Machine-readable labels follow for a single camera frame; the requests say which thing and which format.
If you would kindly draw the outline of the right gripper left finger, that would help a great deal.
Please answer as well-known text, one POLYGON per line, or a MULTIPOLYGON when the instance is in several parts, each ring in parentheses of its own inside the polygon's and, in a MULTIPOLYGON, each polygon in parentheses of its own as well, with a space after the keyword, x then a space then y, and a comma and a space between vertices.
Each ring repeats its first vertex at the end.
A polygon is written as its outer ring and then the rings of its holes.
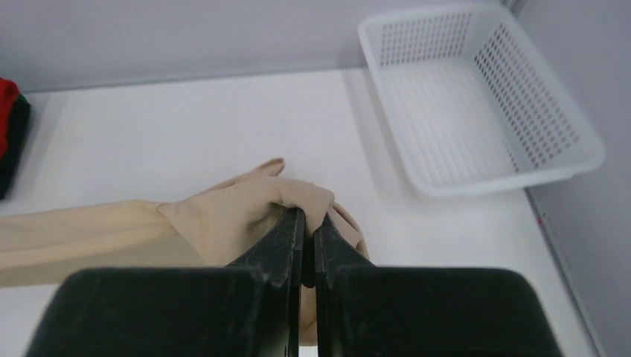
POLYGON ((88 268, 65 279, 28 356, 297 356, 305 216, 285 211, 220 268, 88 268))

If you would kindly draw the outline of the beige t shirt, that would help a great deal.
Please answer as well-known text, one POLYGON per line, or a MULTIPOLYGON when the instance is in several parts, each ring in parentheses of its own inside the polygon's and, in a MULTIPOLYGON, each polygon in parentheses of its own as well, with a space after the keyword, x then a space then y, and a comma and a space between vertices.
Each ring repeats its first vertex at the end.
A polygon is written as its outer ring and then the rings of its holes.
POLYGON ((178 202, 129 200, 1 218, 1 286, 60 283, 102 266, 225 266, 254 246, 291 208, 308 234, 330 219, 360 254, 356 221, 334 194, 282 176, 275 158, 178 202))

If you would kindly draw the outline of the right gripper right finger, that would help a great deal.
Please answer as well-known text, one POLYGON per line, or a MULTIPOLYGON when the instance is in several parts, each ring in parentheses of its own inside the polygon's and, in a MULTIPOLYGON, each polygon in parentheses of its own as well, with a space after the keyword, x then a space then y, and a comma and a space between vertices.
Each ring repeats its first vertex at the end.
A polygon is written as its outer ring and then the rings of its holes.
POLYGON ((325 218, 313 235, 320 356, 560 356, 539 298, 503 268, 375 266, 325 218))

